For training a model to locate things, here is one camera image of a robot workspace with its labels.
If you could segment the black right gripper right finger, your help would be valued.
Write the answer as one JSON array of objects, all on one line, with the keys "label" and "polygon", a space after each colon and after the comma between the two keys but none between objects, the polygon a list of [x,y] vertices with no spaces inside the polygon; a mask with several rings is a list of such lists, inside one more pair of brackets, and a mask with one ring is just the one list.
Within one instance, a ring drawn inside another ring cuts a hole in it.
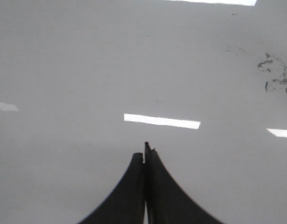
[{"label": "black right gripper right finger", "polygon": [[157,151],[145,142],[146,203],[150,224],[221,224],[176,183]]}]

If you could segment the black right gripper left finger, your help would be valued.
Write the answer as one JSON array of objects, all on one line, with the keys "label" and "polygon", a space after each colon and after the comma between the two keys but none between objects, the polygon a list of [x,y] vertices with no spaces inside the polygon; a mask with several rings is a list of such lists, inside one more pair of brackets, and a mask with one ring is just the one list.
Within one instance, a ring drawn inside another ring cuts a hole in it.
[{"label": "black right gripper left finger", "polygon": [[134,153],[122,178],[81,224],[142,224],[145,213],[143,154]]}]

